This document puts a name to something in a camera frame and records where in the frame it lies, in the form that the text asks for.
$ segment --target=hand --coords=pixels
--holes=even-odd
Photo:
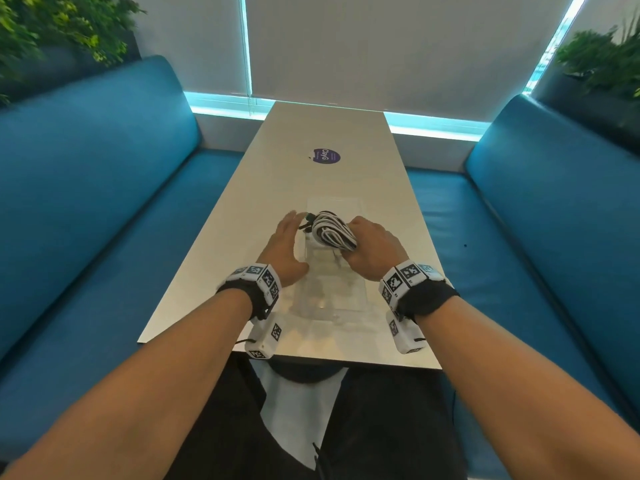
[[[380,281],[393,266],[409,259],[398,238],[380,224],[358,216],[348,226],[358,247],[355,251],[343,251],[342,257],[364,279]]]
[[[293,244],[300,222],[307,215],[306,212],[296,214],[295,210],[288,213],[278,224],[267,243],[267,247],[258,257],[258,263],[270,264],[276,270],[282,286],[286,288],[302,279],[308,273],[309,265],[298,261],[293,256]]]

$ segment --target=bundled cable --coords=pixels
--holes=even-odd
[[[342,251],[355,251],[356,237],[344,221],[329,210],[317,215],[307,214],[307,223],[300,226],[306,233],[311,233],[320,244]]]

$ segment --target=sofa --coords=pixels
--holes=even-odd
[[[0,112],[0,461],[139,347],[242,154],[150,57]],[[408,169],[462,297],[637,428],[640,161],[518,96],[466,172]],[[469,475],[508,478],[448,387]]]

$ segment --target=person's left hand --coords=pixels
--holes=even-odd
[[[299,281],[309,271],[306,262],[300,262],[293,256],[293,244],[296,233],[306,212],[296,214],[295,210],[288,213],[278,224],[267,243],[267,247],[261,252],[256,262],[270,264],[276,270],[283,287],[291,286]]]

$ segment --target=white table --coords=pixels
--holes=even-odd
[[[319,148],[340,154],[321,164]],[[355,212],[396,234],[409,256],[442,272],[393,136],[381,112],[289,104],[274,105],[220,200],[202,227],[139,342],[148,342],[211,297],[236,267],[253,262],[277,222],[292,209],[328,205],[350,219]],[[298,233],[296,256],[304,259],[305,236]],[[277,355],[342,362],[439,369],[430,348],[401,355],[384,316],[387,304],[378,284],[361,282],[367,312],[347,322],[310,319],[292,312],[297,283],[283,291],[274,313],[286,329]],[[248,335],[247,324],[240,339]],[[234,350],[243,351],[244,344]]]

